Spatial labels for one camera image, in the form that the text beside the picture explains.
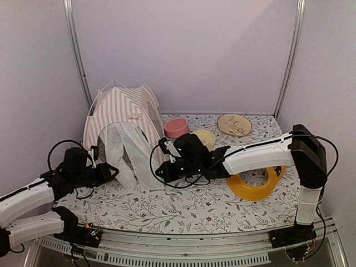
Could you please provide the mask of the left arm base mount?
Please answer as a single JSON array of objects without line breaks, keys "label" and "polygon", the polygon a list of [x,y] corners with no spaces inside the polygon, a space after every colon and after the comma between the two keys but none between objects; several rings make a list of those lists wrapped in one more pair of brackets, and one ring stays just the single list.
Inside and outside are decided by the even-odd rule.
[{"label": "left arm base mount", "polygon": [[70,244],[98,248],[102,237],[102,227],[93,223],[76,225],[71,233],[54,234],[54,238],[66,241]]}]

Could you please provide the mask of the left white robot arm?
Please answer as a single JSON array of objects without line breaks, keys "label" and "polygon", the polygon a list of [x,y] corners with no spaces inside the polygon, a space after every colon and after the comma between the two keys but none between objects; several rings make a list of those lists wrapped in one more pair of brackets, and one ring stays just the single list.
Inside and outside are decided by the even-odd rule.
[{"label": "left white robot arm", "polygon": [[97,162],[97,149],[67,149],[63,162],[50,168],[32,183],[1,197],[1,256],[18,245],[46,235],[70,243],[87,243],[96,238],[95,226],[79,226],[78,217],[64,206],[33,217],[24,215],[37,207],[56,202],[76,189],[94,189],[112,181],[118,168]]}]

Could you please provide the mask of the yellow bowl stand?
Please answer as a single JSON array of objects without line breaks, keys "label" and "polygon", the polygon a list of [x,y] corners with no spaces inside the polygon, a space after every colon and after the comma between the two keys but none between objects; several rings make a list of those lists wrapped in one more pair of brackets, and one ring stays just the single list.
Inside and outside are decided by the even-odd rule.
[{"label": "yellow bowl stand", "polygon": [[274,166],[264,169],[268,179],[261,186],[246,184],[239,174],[228,178],[227,184],[236,196],[248,201],[261,201],[267,199],[274,192],[286,170],[286,166]]}]

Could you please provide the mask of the pink striped pet tent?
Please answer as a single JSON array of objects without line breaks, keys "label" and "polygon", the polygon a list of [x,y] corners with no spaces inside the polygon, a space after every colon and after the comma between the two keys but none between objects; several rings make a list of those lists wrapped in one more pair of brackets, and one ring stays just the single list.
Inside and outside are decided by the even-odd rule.
[{"label": "pink striped pet tent", "polygon": [[98,146],[100,162],[119,169],[115,177],[127,191],[137,185],[146,190],[162,190],[152,170],[167,157],[154,146],[164,137],[164,122],[152,94],[145,86],[116,85],[104,92],[91,116],[87,116],[83,146]]}]

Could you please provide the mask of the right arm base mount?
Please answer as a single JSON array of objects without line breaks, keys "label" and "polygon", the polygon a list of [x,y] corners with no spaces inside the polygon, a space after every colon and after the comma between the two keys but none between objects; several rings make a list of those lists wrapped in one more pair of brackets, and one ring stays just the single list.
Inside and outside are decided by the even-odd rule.
[{"label": "right arm base mount", "polygon": [[294,223],[293,226],[287,228],[272,230],[268,235],[272,248],[281,248],[307,242],[315,239],[317,236],[313,223],[311,225]]}]

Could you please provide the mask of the cream pet bowl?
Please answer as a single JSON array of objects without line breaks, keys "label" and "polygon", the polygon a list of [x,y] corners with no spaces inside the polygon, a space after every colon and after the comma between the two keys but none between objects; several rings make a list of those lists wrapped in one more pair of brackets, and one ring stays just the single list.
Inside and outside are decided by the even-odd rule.
[{"label": "cream pet bowl", "polygon": [[202,144],[207,147],[209,151],[212,151],[215,149],[215,135],[208,131],[208,130],[195,130],[192,132],[192,134],[196,135]]}]

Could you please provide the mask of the pink pet bowl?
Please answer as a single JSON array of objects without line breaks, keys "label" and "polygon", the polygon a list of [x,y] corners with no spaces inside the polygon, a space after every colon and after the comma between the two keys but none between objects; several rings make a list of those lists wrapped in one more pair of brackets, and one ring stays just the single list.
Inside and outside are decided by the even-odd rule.
[{"label": "pink pet bowl", "polygon": [[190,131],[188,122],[183,118],[168,120],[164,125],[164,130],[165,135],[171,139],[176,139]]}]

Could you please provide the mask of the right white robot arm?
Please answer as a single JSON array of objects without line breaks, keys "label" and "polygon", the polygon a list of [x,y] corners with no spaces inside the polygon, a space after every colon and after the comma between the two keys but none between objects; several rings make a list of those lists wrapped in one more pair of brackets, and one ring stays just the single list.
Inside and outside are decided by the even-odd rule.
[{"label": "right white robot arm", "polygon": [[320,137],[303,125],[274,139],[245,146],[223,146],[209,150],[197,135],[186,133],[174,142],[162,138],[158,148],[170,159],[151,173],[157,181],[171,186],[178,179],[196,176],[207,180],[226,179],[230,190],[240,198],[260,201],[275,190],[288,167],[294,166],[301,191],[295,225],[288,238],[298,243],[309,234],[309,225],[328,174],[326,150]]}]

